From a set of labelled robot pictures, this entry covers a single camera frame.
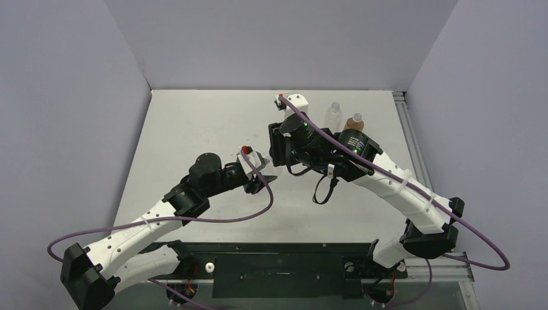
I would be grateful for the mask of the clear plastic bottle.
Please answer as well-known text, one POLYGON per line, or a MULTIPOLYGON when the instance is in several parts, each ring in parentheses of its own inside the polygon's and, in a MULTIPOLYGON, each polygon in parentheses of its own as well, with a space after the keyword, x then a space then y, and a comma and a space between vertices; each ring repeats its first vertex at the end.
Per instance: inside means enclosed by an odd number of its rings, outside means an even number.
POLYGON ((264 158, 264 167, 260 171, 262 175, 264 176, 278 176, 279 170, 278 167, 275 167, 272 163, 271 158, 264 158))

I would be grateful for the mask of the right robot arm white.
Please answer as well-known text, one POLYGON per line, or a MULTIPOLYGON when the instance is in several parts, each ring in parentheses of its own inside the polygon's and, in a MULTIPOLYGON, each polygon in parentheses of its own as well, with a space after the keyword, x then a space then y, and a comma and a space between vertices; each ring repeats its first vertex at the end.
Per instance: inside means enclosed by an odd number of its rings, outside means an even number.
POLYGON ((424 192, 428 189, 413 178, 412 171, 398 167, 379 144, 361 130, 323 131, 354 154, 401 178, 400 182, 357 161, 296 114, 282 123, 270 124, 268 131, 269 154, 274 166, 290 169, 300 163, 305 166, 303 173, 315 171, 329 178, 330 189, 334 189, 339 180, 351 182, 372 191, 406 217, 402 233, 374 241, 370 254, 364 259, 370 274, 380 276, 409 256, 435 259, 455 248, 459 231, 447 212, 461 217, 464 202, 458 197, 447 199, 433 194, 422 197, 412 187, 424 192))

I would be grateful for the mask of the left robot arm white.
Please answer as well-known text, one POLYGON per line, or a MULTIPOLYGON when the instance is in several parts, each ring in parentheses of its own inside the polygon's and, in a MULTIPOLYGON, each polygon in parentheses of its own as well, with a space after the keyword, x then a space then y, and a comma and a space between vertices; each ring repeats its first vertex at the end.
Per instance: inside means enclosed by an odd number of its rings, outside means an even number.
POLYGON ((78 309, 102 309, 125 288, 173 273, 188 276, 190 253, 169 242, 148 253, 144 249, 190 222, 202 222, 209 198, 243 187, 255 194, 268 188, 272 176, 262 170, 270 161, 248 146, 234 162, 223 165, 218 155, 197 157, 189 172, 162 199, 133 222, 109 229, 109 235, 82 246, 74 243, 63 253, 60 280, 78 309))

